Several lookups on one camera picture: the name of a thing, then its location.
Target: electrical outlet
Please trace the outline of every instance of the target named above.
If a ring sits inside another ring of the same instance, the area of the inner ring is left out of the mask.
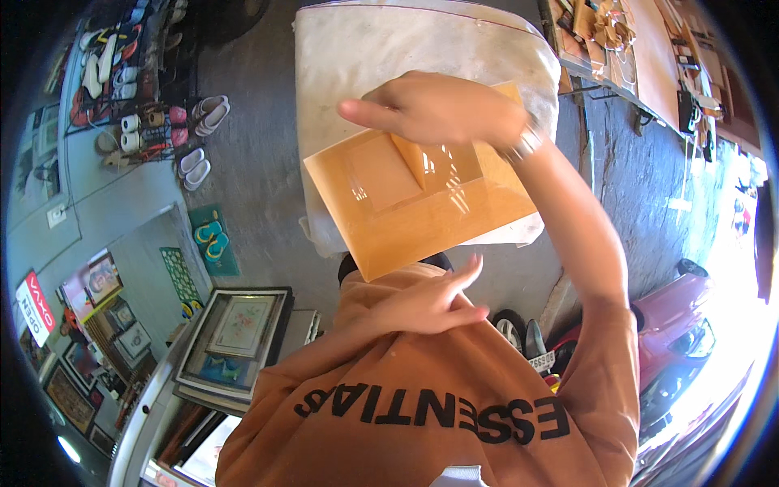
[[[59,205],[46,212],[46,218],[49,221],[49,228],[54,228],[68,217],[65,212],[65,205]]]

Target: orange envelope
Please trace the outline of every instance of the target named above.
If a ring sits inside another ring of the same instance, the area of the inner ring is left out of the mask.
[[[513,83],[495,88],[521,103]],[[486,143],[425,146],[365,130],[303,162],[366,281],[536,212]]]

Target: red sign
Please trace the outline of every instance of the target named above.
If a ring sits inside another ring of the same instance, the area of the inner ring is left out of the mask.
[[[44,292],[38,284],[35,272],[27,274],[24,282],[16,289],[16,300],[36,343],[39,347],[43,347],[46,338],[57,322],[54,315],[51,314],[51,308],[46,303]]]

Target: wristwatch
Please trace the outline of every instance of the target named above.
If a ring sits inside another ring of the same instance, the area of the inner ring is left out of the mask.
[[[544,142],[545,134],[538,124],[538,118],[530,112],[527,114],[530,116],[530,120],[522,129],[519,142],[508,148],[495,150],[504,161],[511,165],[520,163],[525,157],[538,150]]]

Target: hand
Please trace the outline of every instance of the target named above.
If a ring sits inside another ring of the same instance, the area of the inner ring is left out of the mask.
[[[516,102],[467,79],[409,71],[366,93],[344,100],[338,114],[370,129],[423,144],[484,140],[495,147],[515,144],[529,119]]]
[[[473,255],[455,273],[431,277],[398,292],[374,306],[364,317],[366,324],[380,334],[396,331],[435,334],[483,321],[489,314],[486,306],[452,307],[454,298],[479,277],[482,263],[481,256]]]

